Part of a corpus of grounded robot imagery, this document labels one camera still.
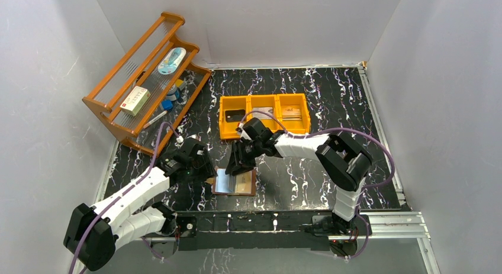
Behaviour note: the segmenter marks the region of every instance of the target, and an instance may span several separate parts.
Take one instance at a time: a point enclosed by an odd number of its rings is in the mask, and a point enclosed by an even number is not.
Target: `medicine box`
[[[136,116],[149,97],[150,92],[147,89],[135,86],[120,105],[120,109],[127,114]]]

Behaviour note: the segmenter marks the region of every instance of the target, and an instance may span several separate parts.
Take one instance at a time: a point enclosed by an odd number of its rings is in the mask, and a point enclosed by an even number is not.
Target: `black card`
[[[240,122],[246,111],[244,109],[227,110],[225,111],[225,121],[227,122]]]

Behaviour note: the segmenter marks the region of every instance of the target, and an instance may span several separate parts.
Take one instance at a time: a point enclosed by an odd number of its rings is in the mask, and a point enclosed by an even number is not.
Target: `white robotic arm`
[[[236,175],[253,169],[256,166],[255,158],[262,154],[317,161],[336,184],[336,202],[331,222],[328,223],[331,229],[321,232],[346,234],[353,227],[372,157],[349,133],[311,136],[285,133],[282,130],[272,133],[258,118],[252,118],[242,125],[240,132],[241,139],[232,145],[227,173]]]
[[[98,270],[123,245],[146,234],[171,235],[176,230],[177,214],[162,202],[140,210],[149,200],[177,182],[202,182],[215,175],[206,145],[187,138],[179,149],[162,154],[155,167],[115,194],[91,207],[80,204],[75,208],[63,244],[78,253],[89,270]],[[92,225],[98,214],[102,215]],[[85,232],[88,236],[82,243]]]

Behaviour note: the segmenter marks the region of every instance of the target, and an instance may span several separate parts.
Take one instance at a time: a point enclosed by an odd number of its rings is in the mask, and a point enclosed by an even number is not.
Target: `marble table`
[[[188,74],[188,91],[197,76]],[[355,67],[317,67],[302,69],[215,70],[178,127],[189,136],[197,134],[208,144],[218,167],[226,167],[231,145],[221,141],[218,131],[219,99],[223,95],[264,95],[305,93],[311,117],[311,132],[330,127],[349,127],[379,138],[375,119]],[[367,183],[382,182],[389,168],[382,151],[360,136],[374,158]],[[166,149],[176,145],[172,138]],[[150,163],[150,156],[118,146],[105,197],[138,177]],[[207,183],[182,183],[150,203],[162,200],[177,211],[290,211],[328,210],[335,201],[333,182],[322,166],[305,159],[260,157],[256,195],[213,195]],[[365,191],[363,209],[399,209],[393,185]]]

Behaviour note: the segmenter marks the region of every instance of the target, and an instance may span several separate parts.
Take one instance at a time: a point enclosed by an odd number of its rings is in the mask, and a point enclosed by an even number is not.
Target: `white wall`
[[[0,273],[65,273],[114,139],[82,103],[124,54],[96,0],[0,0]]]
[[[502,0],[401,0],[368,64],[439,267],[500,273]]]
[[[98,0],[128,50],[162,11],[208,67],[347,64],[368,60],[399,0]]]

